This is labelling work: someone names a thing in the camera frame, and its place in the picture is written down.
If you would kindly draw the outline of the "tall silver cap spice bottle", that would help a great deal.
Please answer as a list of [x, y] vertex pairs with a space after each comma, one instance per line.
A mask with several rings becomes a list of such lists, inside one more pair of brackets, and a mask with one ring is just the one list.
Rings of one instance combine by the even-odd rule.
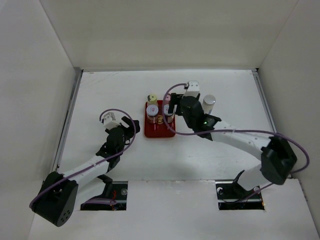
[[216, 98], [213, 95], [211, 94], [205, 95], [202, 101], [202, 109], [204, 113], [210, 115], [212, 113], [215, 103], [216, 103]]

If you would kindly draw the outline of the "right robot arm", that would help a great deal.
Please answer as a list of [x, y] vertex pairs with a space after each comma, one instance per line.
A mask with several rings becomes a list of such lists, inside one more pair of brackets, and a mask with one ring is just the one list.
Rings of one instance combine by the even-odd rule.
[[264, 137], [232, 129], [219, 117], [205, 113], [197, 97], [172, 93], [169, 110], [182, 116], [197, 136], [230, 145], [260, 161], [257, 166], [242, 170], [231, 185], [224, 187], [227, 195], [243, 198], [259, 185], [283, 185], [297, 162], [293, 149], [283, 136]]

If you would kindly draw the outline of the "red label jar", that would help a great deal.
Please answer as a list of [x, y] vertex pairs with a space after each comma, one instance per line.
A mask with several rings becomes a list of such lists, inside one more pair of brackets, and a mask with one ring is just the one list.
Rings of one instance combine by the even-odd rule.
[[159, 108], [157, 105], [150, 104], [146, 108], [147, 121], [150, 124], [156, 124], [158, 122]]
[[163, 107], [164, 119], [168, 124], [174, 121], [175, 115], [173, 113], [169, 113], [169, 104], [165, 104]]

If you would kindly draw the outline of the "red label jar front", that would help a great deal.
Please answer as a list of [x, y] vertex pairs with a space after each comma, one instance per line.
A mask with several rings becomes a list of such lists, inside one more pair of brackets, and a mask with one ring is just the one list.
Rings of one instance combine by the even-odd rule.
[[175, 115], [173, 113], [169, 113], [169, 104], [165, 104], [163, 107], [164, 119], [168, 124], [174, 121]]

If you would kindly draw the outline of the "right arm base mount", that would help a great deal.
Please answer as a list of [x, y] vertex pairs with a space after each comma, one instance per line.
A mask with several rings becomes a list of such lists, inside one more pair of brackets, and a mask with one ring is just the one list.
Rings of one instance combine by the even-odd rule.
[[217, 183], [216, 194], [218, 208], [221, 211], [240, 211], [240, 210], [264, 210], [262, 195], [254, 193], [254, 188], [245, 190], [238, 184], [241, 171], [232, 182]]

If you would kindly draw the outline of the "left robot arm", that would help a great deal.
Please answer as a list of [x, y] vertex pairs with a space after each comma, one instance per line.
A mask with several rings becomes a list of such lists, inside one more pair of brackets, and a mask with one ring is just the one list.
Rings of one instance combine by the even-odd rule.
[[113, 170], [124, 151], [131, 146], [136, 134], [140, 132], [140, 122], [124, 116], [127, 124], [102, 120], [108, 134], [106, 142], [87, 162], [65, 173], [51, 172], [31, 201], [29, 208], [40, 217], [57, 227], [63, 226], [71, 217], [78, 190], [89, 182]]

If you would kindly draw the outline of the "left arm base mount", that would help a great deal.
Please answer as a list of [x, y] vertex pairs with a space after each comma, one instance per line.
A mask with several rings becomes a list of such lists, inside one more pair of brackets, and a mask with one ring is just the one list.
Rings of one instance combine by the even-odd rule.
[[126, 211], [128, 198], [128, 182], [113, 181], [109, 176], [100, 175], [96, 178], [99, 186], [88, 192], [90, 198], [82, 200], [80, 211]]

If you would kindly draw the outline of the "yellow cap condiment bottle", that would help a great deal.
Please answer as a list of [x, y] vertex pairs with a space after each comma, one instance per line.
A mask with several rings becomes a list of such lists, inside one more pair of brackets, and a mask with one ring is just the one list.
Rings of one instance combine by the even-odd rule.
[[158, 106], [158, 97], [156, 94], [149, 94], [147, 96], [147, 106], [155, 105]]

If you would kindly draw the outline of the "pink cap condiment bottle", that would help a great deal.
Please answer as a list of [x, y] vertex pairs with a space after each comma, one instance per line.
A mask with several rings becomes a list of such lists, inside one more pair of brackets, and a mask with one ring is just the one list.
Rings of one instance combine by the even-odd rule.
[[171, 94], [168, 93], [168, 94], [165, 95], [162, 104], [163, 104], [163, 105], [169, 105], [169, 104], [170, 104], [170, 100], [171, 100]]

